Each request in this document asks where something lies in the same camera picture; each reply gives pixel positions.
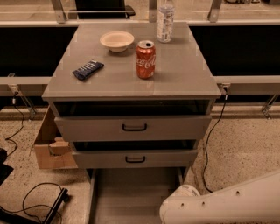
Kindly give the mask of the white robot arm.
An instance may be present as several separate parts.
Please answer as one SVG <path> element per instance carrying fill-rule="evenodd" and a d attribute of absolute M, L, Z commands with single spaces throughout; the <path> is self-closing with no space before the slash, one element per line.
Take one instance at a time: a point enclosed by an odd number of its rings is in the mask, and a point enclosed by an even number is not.
<path fill-rule="evenodd" d="M 162 224 L 280 221 L 280 171 L 201 195 L 181 185 L 161 205 Z"/>

